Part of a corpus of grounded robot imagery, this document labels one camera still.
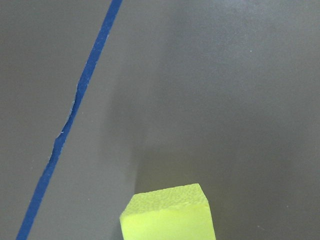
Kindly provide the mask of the yellow foam block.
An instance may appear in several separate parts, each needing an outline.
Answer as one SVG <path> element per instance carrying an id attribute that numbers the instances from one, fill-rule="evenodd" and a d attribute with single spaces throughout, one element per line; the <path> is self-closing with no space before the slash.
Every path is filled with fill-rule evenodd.
<path id="1" fill-rule="evenodd" d="M 125 240 L 214 240 L 209 201 L 198 183 L 132 196 L 121 213 Z"/>

